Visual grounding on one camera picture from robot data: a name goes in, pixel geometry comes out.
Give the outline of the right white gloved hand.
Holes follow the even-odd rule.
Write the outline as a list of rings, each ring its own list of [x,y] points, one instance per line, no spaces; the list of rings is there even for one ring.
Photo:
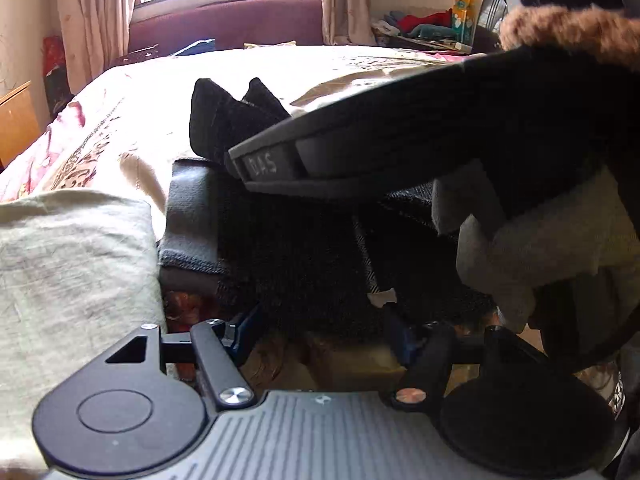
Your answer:
[[[502,322],[524,330],[534,290],[580,274],[611,273],[618,304],[639,303],[639,237],[603,168],[572,192],[504,220],[488,177],[472,164],[433,184],[432,219],[439,233],[459,233],[461,281],[497,304]]]

